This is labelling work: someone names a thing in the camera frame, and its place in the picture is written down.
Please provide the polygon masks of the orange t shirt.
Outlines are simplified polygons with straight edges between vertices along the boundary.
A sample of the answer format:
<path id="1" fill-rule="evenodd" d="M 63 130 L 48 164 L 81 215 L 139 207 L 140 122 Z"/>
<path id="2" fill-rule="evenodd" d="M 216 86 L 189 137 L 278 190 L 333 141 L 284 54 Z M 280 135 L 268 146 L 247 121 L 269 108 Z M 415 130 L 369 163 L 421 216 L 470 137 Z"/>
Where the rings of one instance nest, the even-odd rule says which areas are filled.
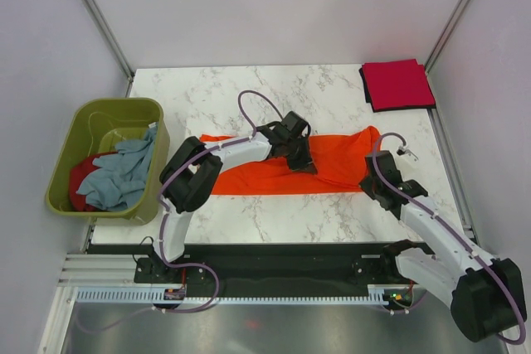
<path id="1" fill-rule="evenodd" d="M 274 196 L 360 192 L 368 175 L 365 157 L 380 132 L 373 126 L 351 134 L 312 135 L 309 149 L 317 172 L 292 172 L 284 158 L 251 162 L 222 172 L 217 196 Z"/>

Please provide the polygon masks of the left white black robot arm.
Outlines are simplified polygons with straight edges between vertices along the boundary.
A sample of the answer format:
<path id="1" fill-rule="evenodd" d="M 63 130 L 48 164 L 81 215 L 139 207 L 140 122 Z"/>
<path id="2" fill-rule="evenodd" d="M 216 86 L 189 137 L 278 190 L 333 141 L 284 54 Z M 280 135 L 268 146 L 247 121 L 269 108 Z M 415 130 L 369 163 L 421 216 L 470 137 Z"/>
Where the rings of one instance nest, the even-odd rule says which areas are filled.
<path id="1" fill-rule="evenodd" d="M 290 111 L 279 121 L 253 127 L 248 136 L 206 143 L 186 138 L 159 176 L 162 184 L 158 201 L 163 216 L 153 253 L 137 262 L 136 279 L 143 273 L 153 279 L 173 282 L 182 273 L 179 259 L 193 213 L 213 193 L 218 178 L 236 167 L 283 158 L 292 172 L 315 174 L 310 154 L 309 122 Z"/>

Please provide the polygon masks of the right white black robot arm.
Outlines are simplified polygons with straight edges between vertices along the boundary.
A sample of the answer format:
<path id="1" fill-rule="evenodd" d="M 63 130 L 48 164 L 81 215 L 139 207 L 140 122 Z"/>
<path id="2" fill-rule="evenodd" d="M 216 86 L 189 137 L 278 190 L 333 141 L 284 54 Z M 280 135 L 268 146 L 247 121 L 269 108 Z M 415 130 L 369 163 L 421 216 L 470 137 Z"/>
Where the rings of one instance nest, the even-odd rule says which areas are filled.
<path id="1" fill-rule="evenodd" d="M 514 344 L 526 338 L 527 308 L 522 276 L 511 259 L 499 259 L 445 221 L 417 181 L 405 181 L 393 155 L 378 151 L 365 157 L 368 175 L 360 187 L 428 245 L 410 240 L 384 250 L 380 272 L 385 280 L 403 278 L 420 284 L 450 310 L 454 323 L 472 342 L 519 328 Z"/>

